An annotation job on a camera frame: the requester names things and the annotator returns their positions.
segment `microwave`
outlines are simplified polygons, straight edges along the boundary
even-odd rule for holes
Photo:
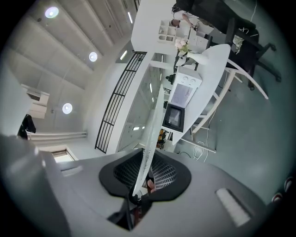
[[[183,133],[185,109],[173,104],[167,104],[162,128],[166,131]]]
[[[162,123],[163,129],[184,132],[186,106],[201,83],[202,79],[197,71],[178,67]]]
[[[181,108],[186,108],[202,79],[197,71],[178,67],[175,81],[168,102]]]

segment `gray floor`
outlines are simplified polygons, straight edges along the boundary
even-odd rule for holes
[[[241,17],[251,18],[255,1],[226,2]],[[281,72],[283,81],[276,82],[271,74],[256,67],[254,79],[267,92],[269,100],[258,90],[250,91],[245,79],[243,84],[232,83],[231,92],[224,97],[210,124],[209,146],[215,147],[217,153],[209,153],[206,162],[228,172],[267,204],[283,188],[294,166],[296,71],[284,36],[259,5],[253,22],[260,33],[259,42],[276,45],[277,51],[269,50],[263,59]],[[194,139],[205,142],[206,130],[198,131]],[[193,148],[180,141],[175,152],[185,151],[193,158]],[[206,154],[197,162],[203,162]]]

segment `office chair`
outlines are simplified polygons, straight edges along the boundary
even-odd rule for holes
[[[228,29],[227,29],[226,40],[225,40],[226,44],[229,44],[230,46],[233,44],[234,35],[237,35],[236,29],[237,29],[236,20],[232,18],[228,23]],[[249,30],[248,35],[252,36],[250,38],[252,38],[252,40],[256,44],[253,44],[248,40],[244,40],[239,53],[235,54],[233,51],[231,51],[229,54],[229,59],[235,62],[236,64],[238,64],[240,67],[242,67],[252,77],[254,74],[255,66],[258,65],[264,68],[269,73],[273,74],[276,78],[276,81],[281,82],[282,77],[276,70],[274,70],[273,68],[270,68],[269,66],[259,61],[259,59],[266,53],[266,51],[269,48],[271,48],[271,50],[273,51],[276,51],[275,45],[268,43],[266,46],[263,47],[260,44],[258,44],[259,33],[256,29]],[[227,67],[234,68],[229,63],[227,64]],[[251,90],[254,90],[254,85],[250,81],[248,86],[250,87]]]
[[[259,33],[256,25],[238,16],[222,0],[177,0],[177,6],[195,16],[201,17],[210,22],[220,32],[226,34],[226,43],[230,46],[234,36],[244,39],[240,52],[235,54],[230,52],[229,59],[241,66],[250,76],[254,74],[255,65],[261,66],[276,77],[276,81],[281,82],[281,75],[274,69],[263,64],[259,59],[271,48],[276,51],[275,45],[269,43],[265,47],[259,44]],[[248,29],[248,34],[239,29]],[[254,85],[249,82],[248,86],[254,90]]]

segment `screen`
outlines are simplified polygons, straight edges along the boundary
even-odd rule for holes
[[[170,125],[180,127],[181,111],[179,109],[171,108],[168,123]]]

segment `ceiling light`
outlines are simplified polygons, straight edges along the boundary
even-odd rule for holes
[[[125,55],[127,54],[128,52],[127,52],[127,50],[126,51],[124,51],[124,53],[121,55],[121,57],[120,57],[120,60],[123,60],[123,58],[125,57]]]
[[[95,52],[91,52],[91,53],[89,54],[89,60],[90,60],[90,61],[95,62],[97,59],[98,59],[98,55],[97,55],[97,53],[95,53]]]
[[[71,111],[72,111],[72,105],[69,104],[69,103],[66,103],[66,104],[63,105],[62,110],[63,110],[63,112],[64,112],[65,114],[69,114],[69,113],[71,113]]]
[[[59,14],[59,9],[55,6],[50,7],[45,11],[45,16],[47,18],[54,18]]]
[[[128,15],[129,15],[129,20],[130,20],[131,24],[133,24],[133,19],[131,18],[130,12],[128,12]]]

